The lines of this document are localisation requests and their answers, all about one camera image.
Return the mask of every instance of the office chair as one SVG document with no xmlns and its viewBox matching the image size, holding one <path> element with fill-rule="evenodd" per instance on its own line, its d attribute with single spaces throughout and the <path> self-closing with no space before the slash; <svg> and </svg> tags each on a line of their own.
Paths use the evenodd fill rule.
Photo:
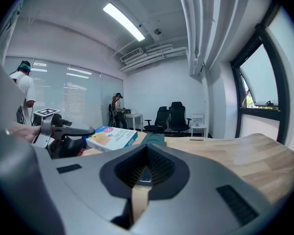
<svg viewBox="0 0 294 235">
<path fill-rule="evenodd" d="M 110 126 L 110 127 L 116 126 L 116 121 L 115 121 L 113 114 L 112 114 L 112 104 L 109 104 L 109 124 L 108 124 L 108 126 Z"/>
<path fill-rule="evenodd" d="M 181 102 L 172 102 L 169 107 L 171 121 L 169 122 L 170 128 L 177 131 L 179 134 L 183 131 L 189 130 L 191 118 L 187 118 L 188 122 L 185 123 L 185 106 Z"/>
<path fill-rule="evenodd" d="M 166 106 L 160 107 L 157 113 L 155 125 L 150 125 L 151 120 L 145 120 L 148 122 L 148 125 L 144 126 L 144 129 L 152 133 L 163 133 L 167 129 L 167 119 L 169 114 L 170 111 L 167 110 Z"/>
</svg>

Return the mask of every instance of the air vent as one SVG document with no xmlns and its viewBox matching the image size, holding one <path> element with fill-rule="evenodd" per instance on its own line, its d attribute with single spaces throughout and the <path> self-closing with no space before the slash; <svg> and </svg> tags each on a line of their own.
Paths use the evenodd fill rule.
<svg viewBox="0 0 294 235">
<path fill-rule="evenodd" d="M 142 55 L 143 53 L 144 52 L 142 48 L 137 48 L 131 51 L 130 53 L 126 54 L 125 56 L 121 57 L 121 62 L 127 62 L 135 57 Z"/>
<path fill-rule="evenodd" d="M 248 224 L 258 216 L 253 208 L 249 206 L 233 187 L 226 185 L 218 187 L 216 190 L 242 226 Z"/>
</svg>

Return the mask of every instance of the wooden table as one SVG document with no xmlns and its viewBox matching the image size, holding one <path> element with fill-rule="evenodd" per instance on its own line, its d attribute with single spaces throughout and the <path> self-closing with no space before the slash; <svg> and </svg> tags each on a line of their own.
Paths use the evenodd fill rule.
<svg viewBox="0 0 294 235">
<path fill-rule="evenodd" d="M 140 144 L 146 133 L 138 132 L 134 144 Z M 213 159 L 258 188 L 274 204 L 294 186 L 294 152 L 262 134 L 233 140 L 208 138 L 167 138 L 167 147 Z M 101 153 L 95 149 L 83 156 Z M 138 209 L 144 210 L 149 188 L 136 186 L 133 199 L 140 199 Z"/>
</svg>

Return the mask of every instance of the white table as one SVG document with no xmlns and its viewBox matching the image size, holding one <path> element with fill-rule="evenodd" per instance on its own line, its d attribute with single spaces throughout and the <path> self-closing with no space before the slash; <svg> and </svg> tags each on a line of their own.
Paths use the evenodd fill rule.
<svg viewBox="0 0 294 235">
<path fill-rule="evenodd" d="M 142 114 L 126 114 L 126 119 L 133 119 L 133 130 L 136 130 L 135 118 L 141 119 L 141 131 L 143 131 L 143 115 Z"/>
<path fill-rule="evenodd" d="M 191 130 L 192 130 L 192 135 L 193 136 L 193 129 L 203 129 L 204 130 L 204 138 L 207 138 L 206 137 L 206 126 L 204 124 L 199 124 L 198 126 L 195 126 L 195 125 L 191 125 Z"/>
</svg>

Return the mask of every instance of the window frame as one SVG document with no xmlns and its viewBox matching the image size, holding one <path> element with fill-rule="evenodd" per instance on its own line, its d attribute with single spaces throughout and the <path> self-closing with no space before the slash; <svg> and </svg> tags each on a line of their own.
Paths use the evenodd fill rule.
<svg viewBox="0 0 294 235">
<path fill-rule="evenodd" d="M 266 32 L 266 27 L 270 25 L 277 12 L 279 11 L 279 8 L 280 4 L 278 4 L 276 1 L 271 2 L 263 20 L 261 21 L 261 23 L 255 26 L 255 32 L 253 33 L 249 41 L 242 48 L 239 54 L 233 59 L 233 61 L 230 62 L 234 75 L 238 103 L 238 120 L 235 135 L 236 138 L 240 137 L 242 127 L 242 115 L 246 114 L 280 121 L 278 136 L 276 140 L 281 144 L 284 144 L 286 140 L 290 115 L 289 86 L 281 57 L 278 54 L 278 51 L 274 46 L 270 36 Z M 245 98 L 245 87 L 242 77 L 243 79 L 245 79 L 245 77 L 240 71 L 240 66 L 259 48 L 261 44 L 263 44 L 272 66 L 278 93 L 278 110 L 247 108 L 242 106 L 243 100 Z"/>
</svg>

